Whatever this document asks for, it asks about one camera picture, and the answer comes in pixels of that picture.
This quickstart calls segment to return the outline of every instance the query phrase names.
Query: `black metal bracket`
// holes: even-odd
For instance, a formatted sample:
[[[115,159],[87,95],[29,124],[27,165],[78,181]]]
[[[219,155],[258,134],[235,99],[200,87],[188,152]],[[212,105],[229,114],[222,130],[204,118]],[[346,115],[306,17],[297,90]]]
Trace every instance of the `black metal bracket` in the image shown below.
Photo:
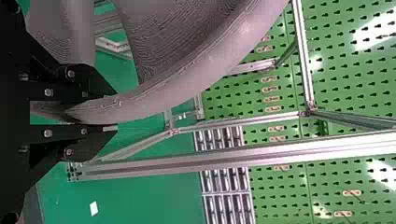
[[[117,133],[117,125],[31,125],[32,101],[73,106],[116,91],[87,64],[58,63],[24,24],[15,0],[0,0],[0,223],[15,223],[24,192],[59,161],[88,161]]]

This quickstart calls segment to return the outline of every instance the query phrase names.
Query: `bolt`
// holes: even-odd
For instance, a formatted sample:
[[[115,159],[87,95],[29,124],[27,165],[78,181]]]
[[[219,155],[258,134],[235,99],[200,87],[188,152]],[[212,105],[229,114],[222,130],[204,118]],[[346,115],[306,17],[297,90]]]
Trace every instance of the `bolt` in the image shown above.
[[[52,137],[52,130],[48,129],[44,131],[44,137],[46,138]]]
[[[44,94],[48,97],[53,96],[53,90],[52,89],[45,89]]]
[[[72,71],[72,70],[69,70],[69,71],[67,71],[67,76],[70,77],[70,78],[73,78],[73,77],[76,76],[76,73],[74,71]]]
[[[20,153],[27,153],[29,152],[29,146],[20,146]]]
[[[88,130],[87,129],[81,129],[81,134],[82,135],[85,135],[85,134],[87,134],[88,133]]]
[[[67,150],[64,151],[64,155],[66,157],[72,156],[74,154],[74,150],[71,148],[68,148]]]
[[[29,75],[26,73],[20,74],[20,81],[29,81]]]

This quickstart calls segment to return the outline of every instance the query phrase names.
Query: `steel beam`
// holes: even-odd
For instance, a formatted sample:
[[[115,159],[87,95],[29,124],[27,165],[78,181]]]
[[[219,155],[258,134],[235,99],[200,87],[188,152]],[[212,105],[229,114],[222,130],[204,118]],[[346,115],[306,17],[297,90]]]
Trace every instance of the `steel beam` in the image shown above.
[[[99,37],[95,39],[95,45],[97,50],[104,53],[108,53],[126,60],[133,59],[131,51],[127,50],[129,49],[127,42],[118,43],[104,37]]]
[[[103,157],[95,158],[93,161],[90,161],[91,163],[99,162],[99,161],[116,161],[116,160],[124,160],[127,159],[128,157],[142,151],[143,149],[146,149],[148,147],[154,146],[155,144],[172,137],[173,135],[173,130],[167,130],[162,133],[155,134],[147,139],[144,139],[138,143],[135,143],[131,146],[122,148],[118,151],[115,151],[113,153],[109,153]]]
[[[312,82],[311,71],[309,69],[308,44],[305,33],[303,6],[301,0],[292,0],[291,3],[293,7],[306,107],[313,110],[315,109],[314,85]]]
[[[123,29],[121,19],[117,11],[109,11],[100,15],[95,15],[93,25],[95,27],[96,37]]]
[[[268,116],[260,116],[254,118],[247,118],[247,119],[225,119],[220,121],[213,121],[213,122],[203,122],[200,124],[192,125],[189,127],[182,127],[179,128],[180,133],[194,133],[199,131],[205,130],[212,130],[212,129],[219,129],[219,128],[227,128],[227,127],[237,127],[237,126],[245,126],[251,124],[262,124],[262,123],[269,123],[269,122],[276,122],[276,121],[284,121],[290,119],[298,119],[299,112],[289,112],[283,114],[276,114],[276,115],[268,115]]]
[[[170,175],[241,166],[321,161],[396,152],[396,131],[260,144],[142,161],[111,161],[80,167],[79,181]]]
[[[295,39],[286,51],[276,60],[275,67],[281,66],[296,50],[298,49],[297,40]]]
[[[276,59],[267,59],[255,63],[242,63],[237,65],[227,76],[274,68]]]
[[[309,117],[313,119],[327,120],[365,131],[379,131],[396,128],[396,119],[369,117],[341,112],[317,110],[309,112]]]
[[[199,113],[197,114],[196,118],[199,119],[205,119],[205,111],[204,111],[204,103],[202,102],[202,94],[199,93],[194,97],[194,104],[195,104],[195,110],[198,110]]]

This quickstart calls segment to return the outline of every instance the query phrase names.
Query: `green perforated panel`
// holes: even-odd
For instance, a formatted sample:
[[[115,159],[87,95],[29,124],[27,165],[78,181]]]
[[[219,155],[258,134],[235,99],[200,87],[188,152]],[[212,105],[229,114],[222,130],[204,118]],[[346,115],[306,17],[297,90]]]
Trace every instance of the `green perforated panel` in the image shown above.
[[[299,120],[256,124],[244,127],[245,144],[281,142],[299,139]]]
[[[396,155],[250,168],[258,223],[394,224]],[[358,194],[345,196],[345,192]],[[338,217],[336,212],[350,212]]]
[[[394,117],[396,78],[395,0],[303,0],[315,99],[329,111]],[[242,63],[279,57],[295,38],[287,6],[258,47]],[[263,77],[276,81],[262,83]],[[262,92],[280,86],[279,91]],[[279,101],[265,104],[270,96]],[[269,73],[225,77],[203,94],[207,119],[305,110],[298,53]],[[280,105],[267,113],[265,108]],[[283,131],[270,133],[270,127]],[[270,142],[360,130],[314,119],[244,127],[245,143]],[[288,171],[251,167],[257,223],[395,224],[396,156],[292,164]],[[344,190],[361,196],[343,196]],[[334,212],[350,211],[351,217]]]
[[[242,63],[281,56],[289,46],[285,31],[284,17],[281,16],[267,36],[262,35],[264,41]],[[224,77],[203,93],[203,102],[207,119],[255,117],[297,110],[293,76],[287,66],[277,69],[276,73],[256,71]]]
[[[271,166],[249,171],[257,223],[311,223],[305,164],[293,164],[287,171]]]

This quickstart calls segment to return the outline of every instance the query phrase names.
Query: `gray curved panel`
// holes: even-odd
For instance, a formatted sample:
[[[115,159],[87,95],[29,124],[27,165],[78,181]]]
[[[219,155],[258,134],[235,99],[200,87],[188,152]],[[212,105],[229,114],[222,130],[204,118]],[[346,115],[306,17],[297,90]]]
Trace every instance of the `gray curved panel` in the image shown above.
[[[115,0],[132,46],[137,89],[66,110],[84,123],[142,119],[182,104],[227,75],[288,0]]]
[[[60,63],[95,64],[93,1],[31,0],[27,31]]]

